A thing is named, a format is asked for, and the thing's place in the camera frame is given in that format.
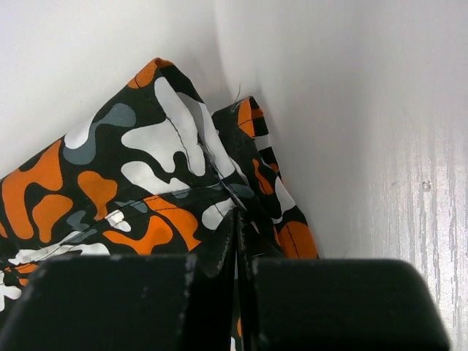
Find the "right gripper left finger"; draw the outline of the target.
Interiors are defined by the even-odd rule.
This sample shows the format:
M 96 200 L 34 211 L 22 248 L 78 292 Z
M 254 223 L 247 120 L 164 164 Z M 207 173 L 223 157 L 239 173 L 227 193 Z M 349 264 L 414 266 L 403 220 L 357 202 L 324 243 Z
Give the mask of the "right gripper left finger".
M 236 212 L 193 252 L 45 261 L 1 331 L 3 350 L 228 350 Z

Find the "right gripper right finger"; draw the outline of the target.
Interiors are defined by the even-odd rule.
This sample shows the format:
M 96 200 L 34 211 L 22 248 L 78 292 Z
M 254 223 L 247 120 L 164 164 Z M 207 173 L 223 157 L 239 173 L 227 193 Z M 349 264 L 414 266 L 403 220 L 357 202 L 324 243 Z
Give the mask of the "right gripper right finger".
M 280 255 L 244 215 L 237 265 L 244 350 L 449 350 L 415 268 L 401 260 Z

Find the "orange black camouflage shorts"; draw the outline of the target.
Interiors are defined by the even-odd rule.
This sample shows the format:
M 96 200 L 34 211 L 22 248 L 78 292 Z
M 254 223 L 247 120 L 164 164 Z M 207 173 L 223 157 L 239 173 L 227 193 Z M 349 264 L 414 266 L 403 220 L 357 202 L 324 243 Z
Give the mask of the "orange black camouflage shorts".
M 62 256 L 187 254 L 236 212 L 229 350 L 244 350 L 237 265 L 244 215 L 280 255 L 317 258 L 252 97 L 210 113 L 156 58 L 92 119 L 1 180 L 1 331 L 31 276 Z

